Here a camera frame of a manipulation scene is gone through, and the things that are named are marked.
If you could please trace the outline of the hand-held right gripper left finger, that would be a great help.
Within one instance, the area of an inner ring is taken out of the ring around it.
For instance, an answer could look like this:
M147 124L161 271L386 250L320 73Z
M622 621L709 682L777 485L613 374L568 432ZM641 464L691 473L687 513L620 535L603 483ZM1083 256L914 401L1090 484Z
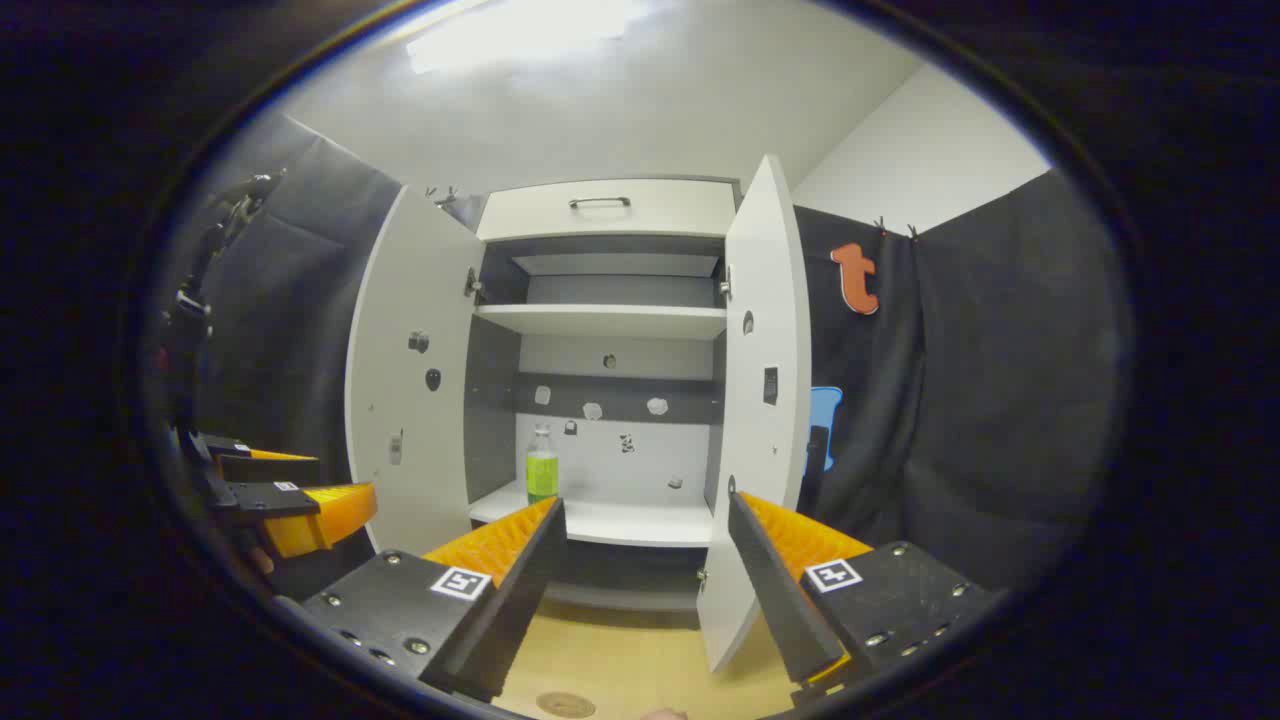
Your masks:
M421 556L387 550L298 615L371 667L489 702L566 555L564 501L552 496Z

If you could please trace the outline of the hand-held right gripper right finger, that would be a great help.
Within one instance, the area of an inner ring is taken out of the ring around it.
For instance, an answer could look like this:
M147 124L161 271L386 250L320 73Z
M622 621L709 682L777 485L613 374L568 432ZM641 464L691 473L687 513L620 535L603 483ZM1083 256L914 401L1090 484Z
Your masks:
M919 546L872 547L745 492L728 532L799 707L929 656L1004 600Z

